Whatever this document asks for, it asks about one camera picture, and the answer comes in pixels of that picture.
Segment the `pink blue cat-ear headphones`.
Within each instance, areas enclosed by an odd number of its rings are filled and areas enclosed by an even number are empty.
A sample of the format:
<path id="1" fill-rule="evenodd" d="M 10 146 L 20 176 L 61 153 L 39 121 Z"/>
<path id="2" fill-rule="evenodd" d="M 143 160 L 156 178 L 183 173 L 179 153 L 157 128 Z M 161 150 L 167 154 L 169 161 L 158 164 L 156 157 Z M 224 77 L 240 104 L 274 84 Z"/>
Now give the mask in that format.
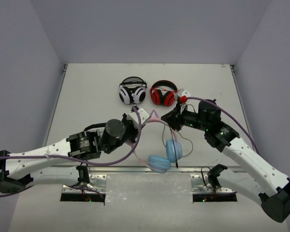
<path id="1" fill-rule="evenodd" d="M 133 155 L 142 165 L 159 174 L 168 172 L 184 156 L 176 132 L 155 111 L 142 128 L 140 143 Z"/>

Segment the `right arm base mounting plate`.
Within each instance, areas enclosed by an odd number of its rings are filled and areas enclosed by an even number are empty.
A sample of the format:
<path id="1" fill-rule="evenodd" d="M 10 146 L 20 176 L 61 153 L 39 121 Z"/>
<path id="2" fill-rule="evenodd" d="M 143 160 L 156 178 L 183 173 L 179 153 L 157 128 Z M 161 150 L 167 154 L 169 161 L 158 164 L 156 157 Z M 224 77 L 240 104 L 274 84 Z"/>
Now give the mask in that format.
<path id="1" fill-rule="evenodd" d="M 202 175 L 200 173 L 191 174 L 190 175 L 191 180 L 191 188 L 192 193 L 195 194 L 233 194 L 235 193 L 234 190 L 231 190 L 230 188 L 221 187 L 216 190 L 214 190 L 209 182 L 207 181 L 207 175 Z"/>

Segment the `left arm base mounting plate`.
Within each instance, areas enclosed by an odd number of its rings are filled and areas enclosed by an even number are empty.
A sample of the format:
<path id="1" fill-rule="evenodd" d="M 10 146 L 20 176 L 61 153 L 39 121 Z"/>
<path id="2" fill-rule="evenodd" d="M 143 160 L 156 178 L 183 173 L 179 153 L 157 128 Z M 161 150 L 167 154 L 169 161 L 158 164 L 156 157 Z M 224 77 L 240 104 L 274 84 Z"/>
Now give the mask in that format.
<path id="1" fill-rule="evenodd" d="M 104 194 L 106 189 L 106 174 L 90 174 L 89 183 L 78 183 L 73 186 L 63 185 L 62 192 L 84 192 Z"/>

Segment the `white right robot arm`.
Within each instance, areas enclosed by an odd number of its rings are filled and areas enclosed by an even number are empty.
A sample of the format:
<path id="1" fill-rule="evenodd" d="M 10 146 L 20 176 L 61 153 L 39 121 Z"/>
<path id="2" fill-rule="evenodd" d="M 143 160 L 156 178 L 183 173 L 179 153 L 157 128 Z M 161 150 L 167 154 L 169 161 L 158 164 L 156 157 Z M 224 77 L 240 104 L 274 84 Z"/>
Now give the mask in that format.
<path id="1" fill-rule="evenodd" d="M 249 174 L 248 178 L 240 177 L 227 166 L 218 164 L 207 173 L 211 187 L 232 189 L 258 204 L 272 220 L 284 222 L 290 215 L 290 177 L 264 160 L 257 148 L 250 148 L 235 129 L 221 120 L 225 110 L 215 100 L 200 99 L 196 113 L 187 110 L 188 100 L 179 98 L 174 109 L 161 119 L 176 131 L 183 126 L 203 131 L 211 147 Z"/>

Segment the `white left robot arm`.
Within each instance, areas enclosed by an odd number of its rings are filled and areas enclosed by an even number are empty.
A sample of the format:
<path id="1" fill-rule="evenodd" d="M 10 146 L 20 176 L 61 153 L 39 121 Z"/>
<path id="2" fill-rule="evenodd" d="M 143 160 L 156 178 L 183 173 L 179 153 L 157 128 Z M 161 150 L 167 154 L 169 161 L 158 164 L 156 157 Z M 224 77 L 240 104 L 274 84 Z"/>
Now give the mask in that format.
<path id="1" fill-rule="evenodd" d="M 140 112 L 131 112 L 123 114 L 121 120 L 92 124 L 82 132 L 38 149 L 20 153 L 0 151 L 1 196 L 17 194 L 40 184 L 89 183 L 86 166 L 105 167 L 126 160 L 135 151 L 147 119 Z M 110 154 L 124 143 L 132 144 L 124 157 L 111 162 L 93 162 L 102 153 Z"/>

